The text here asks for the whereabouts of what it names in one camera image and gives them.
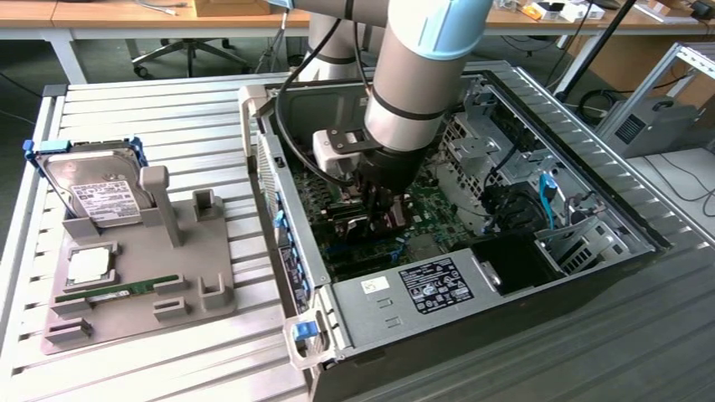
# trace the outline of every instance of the gray floor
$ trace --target gray floor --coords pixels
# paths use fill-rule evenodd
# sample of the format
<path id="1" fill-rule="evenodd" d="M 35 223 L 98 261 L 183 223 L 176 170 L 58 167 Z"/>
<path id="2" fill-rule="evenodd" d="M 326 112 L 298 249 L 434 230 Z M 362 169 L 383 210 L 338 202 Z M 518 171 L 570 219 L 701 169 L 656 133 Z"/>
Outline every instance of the gray floor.
<path id="1" fill-rule="evenodd" d="M 158 40 L 140 40 L 142 51 L 150 51 L 160 46 Z M 238 54 L 254 64 L 267 45 L 267 39 L 232 39 Z M 539 49 L 544 42 L 530 40 L 515 42 L 523 49 Z M 288 51 L 300 52 L 296 41 L 290 43 Z M 86 64 L 88 79 L 94 83 L 140 80 L 130 64 L 127 47 L 123 40 L 87 40 L 79 41 L 80 57 Z M 0 41 L 0 71 L 14 80 L 23 83 L 36 92 L 42 92 L 48 84 L 67 83 L 58 58 L 48 43 L 40 41 Z M 506 59 L 514 65 L 522 66 L 539 81 L 547 79 L 560 51 L 551 46 L 548 49 L 527 52 L 510 47 L 500 37 L 483 39 L 475 51 L 475 59 Z M 567 66 L 568 56 L 562 62 L 559 73 Z M 147 63 L 150 74 L 155 79 L 182 78 L 186 76 L 186 54 L 176 53 Z M 236 64 L 218 58 L 212 54 L 199 53 L 195 61 L 195 75 L 235 75 L 240 73 Z M 579 99 L 586 90 L 602 88 L 603 83 L 594 75 L 582 80 L 570 100 Z M 11 85 L 0 77 L 0 110 L 35 120 L 38 115 L 39 99 Z M 0 248 L 4 245 L 7 230 L 11 225 L 11 216 L 15 206 L 15 195 L 23 172 L 22 145 L 24 139 L 32 135 L 32 126 L 24 121 L 0 115 Z"/>

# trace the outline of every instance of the green circuit board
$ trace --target green circuit board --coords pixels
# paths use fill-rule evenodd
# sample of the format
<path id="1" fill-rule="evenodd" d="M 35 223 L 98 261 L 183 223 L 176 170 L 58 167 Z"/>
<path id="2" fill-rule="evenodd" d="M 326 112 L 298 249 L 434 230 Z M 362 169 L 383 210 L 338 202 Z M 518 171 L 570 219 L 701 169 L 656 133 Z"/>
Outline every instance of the green circuit board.
<path id="1" fill-rule="evenodd" d="M 438 256 L 450 252 L 456 242 L 474 237 L 427 169 L 407 191 L 412 225 L 394 238 L 358 245 L 344 244 L 323 217 L 328 204 L 350 203 L 346 194 L 311 174 L 296 173 L 294 180 L 323 261 L 336 281 Z"/>

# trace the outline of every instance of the white label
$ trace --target white label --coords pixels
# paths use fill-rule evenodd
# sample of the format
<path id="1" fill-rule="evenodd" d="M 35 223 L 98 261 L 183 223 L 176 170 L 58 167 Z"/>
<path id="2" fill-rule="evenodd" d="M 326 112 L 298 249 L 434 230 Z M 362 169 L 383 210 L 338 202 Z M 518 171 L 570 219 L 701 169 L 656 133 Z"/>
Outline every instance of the white label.
<path id="1" fill-rule="evenodd" d="M 127 181 L 82 184 L 71 189 L 95 222 L 139 215 L 139 205 Z"/>
<path id="2" fill-rule="evenodd" d="M 368 295 L 370 293 L 375 293 L 376 291 L 390 289 L 388 278 L 386 276 L 380 276 L 379 278 L 363 281 L 360 282 L 360 284 L 362 290 L 366 292 L 366 295 Z"/>

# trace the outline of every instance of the chair wheel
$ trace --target chair wheel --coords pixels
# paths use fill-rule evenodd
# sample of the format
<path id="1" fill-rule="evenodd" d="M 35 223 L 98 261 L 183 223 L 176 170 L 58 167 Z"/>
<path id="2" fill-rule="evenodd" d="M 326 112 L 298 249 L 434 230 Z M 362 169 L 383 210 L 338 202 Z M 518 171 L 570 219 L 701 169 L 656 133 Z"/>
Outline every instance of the chair wheel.
<path id="1" fill-rule="evenodd" d="M 140 78 L 143 78 L 143 79 L 148 78 L 147 67 L 142 67 L 142 66 L 134 67 L 134 72 Z"/>

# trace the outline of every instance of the blue cable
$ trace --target blue cable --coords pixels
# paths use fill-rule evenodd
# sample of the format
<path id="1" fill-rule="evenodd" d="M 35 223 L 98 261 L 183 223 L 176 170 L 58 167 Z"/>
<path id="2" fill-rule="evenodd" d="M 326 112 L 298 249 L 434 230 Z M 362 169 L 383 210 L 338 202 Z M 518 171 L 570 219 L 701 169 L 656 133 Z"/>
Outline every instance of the blue cable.
<path id="1" fill-rule="evenodd" d="M 551 202 L 547 197 L 547 190 L 552 189 L 556 190 L 559 188 L 559 185 L 556 184 L 556 181 L 554 180 L 554 177 L 548 173 L 542 173 L 539 177 L 539 199 L 540 203 L 544 206 L 544 210 L 547 211 L 547 217 L 548 217 L 548 229 L 554 230 L 554 211 L 551 210 Z"/>

